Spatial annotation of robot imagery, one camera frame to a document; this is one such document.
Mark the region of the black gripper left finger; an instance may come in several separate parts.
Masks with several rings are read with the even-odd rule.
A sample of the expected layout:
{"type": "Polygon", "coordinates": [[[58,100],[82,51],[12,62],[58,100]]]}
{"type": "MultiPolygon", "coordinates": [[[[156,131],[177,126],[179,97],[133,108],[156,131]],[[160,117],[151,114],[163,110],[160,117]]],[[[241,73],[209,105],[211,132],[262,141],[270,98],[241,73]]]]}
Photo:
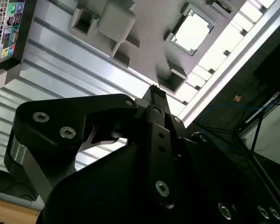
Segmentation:
{"type": "Polygon", "coordinates": [[[143,98],[125,94],[30,101],[15,112],[4,163],[47,202],[61,181],[127,146],[171,153],[157,86],[143,98]]]}

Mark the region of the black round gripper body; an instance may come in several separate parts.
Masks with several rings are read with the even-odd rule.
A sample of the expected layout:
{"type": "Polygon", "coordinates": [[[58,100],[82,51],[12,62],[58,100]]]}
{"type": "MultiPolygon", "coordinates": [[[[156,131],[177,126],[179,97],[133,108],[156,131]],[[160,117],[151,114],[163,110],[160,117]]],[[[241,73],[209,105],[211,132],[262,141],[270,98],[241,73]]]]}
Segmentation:
{"type": "Polygon", "coordinates": [[[57,184],[37,222],[280,224],[280,210],[258,185],[258,179],[247,179],[237,167],[238,220],[184,220],[178,198],[178,178],[176,159],[168,149],[123,147],[57,184]]]}

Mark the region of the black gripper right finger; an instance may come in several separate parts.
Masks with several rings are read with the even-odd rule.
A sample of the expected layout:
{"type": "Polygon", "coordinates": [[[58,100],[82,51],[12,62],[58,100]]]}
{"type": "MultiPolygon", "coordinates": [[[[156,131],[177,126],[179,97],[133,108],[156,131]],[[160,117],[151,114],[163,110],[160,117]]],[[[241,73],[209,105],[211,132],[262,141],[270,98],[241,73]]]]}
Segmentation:
{"type": "Polygon", "coordinates": [[[165,113],[176,159],[180,208],[187,221],[237,221],[236,167],[200,132],[187,135],[171,114],[166,93],[156,90],[156,104],[165,113]]]}

